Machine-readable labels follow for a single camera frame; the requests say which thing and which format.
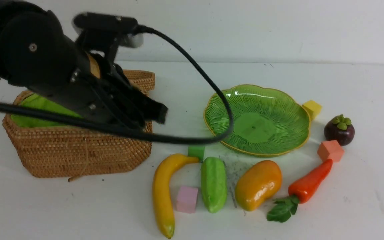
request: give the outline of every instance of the toy carrot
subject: toy carrot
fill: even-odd
[[[331,159],[326,160],[306,176],[288,187],[288,197],[275,199],[275,206],[268,212],[266,219],[274,222],[286,222],[296,214],[297,205],[307,202],[317,191],[319,185],[328,176],[333,166]]]

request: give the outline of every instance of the fake fruit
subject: fake fruit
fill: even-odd
[[[168,239],[174,235],[175,219],[170,198],[171,176],[186,164],[199,163],[196,157],[173,154],[160,163],[154,174],[152,200],[155,220],[161,233]]]
[[[355,128],[351,120],[342,114],[327,123],[324,127],[324,136],[328,141],[337,140],[340,146],[346,146],[355,137]]]
[[[201,192],[210,213],[224,207],[227,198],[226,169],[219,158],[208,157],[201,165]]]
[[[235,198],[245,211],[254,211],[281,188],[282,173],[279,166],[264,160],[252,166],[238,180]]]
[[[285,222],[296,214],[298,204],[305,203],[317,191],[321,182],[328,176],[333,166],[331,159],[326,160],[304,177],[288,187],[288,197],[275,199],[275,206],[268,212],[266,219]]]

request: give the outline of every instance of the wicker basket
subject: wicker basket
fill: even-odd
[[[127,78],[146,95],[154,89],[155,74],[125,70]],[[14,104],[30,96],[21,93]],[[120,138],[76,127],[20,128],[7,114],[3,120],[8,137],[23,166],[37,178],[124,173],[139,166],[151,154],[152,143]],[[146,132],[152,132],[152,122]]]

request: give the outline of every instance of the white wall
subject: white wall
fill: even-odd
[[[82,11],[133,16],[199,61],[384,63],[384,0],[29,0],[58,15],[66,34]],[[119,60],[184,61],[146,36]]]

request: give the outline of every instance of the green plate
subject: green plate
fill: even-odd
[[[311,117],[288,94],[255,85],[223,90],[234,117],[234,131],[222,143],[239,152],[275,157],[303,146],[310,136]],[[229,127],[223,103],[214,94],[204,110],[204,121],[213,135]]]

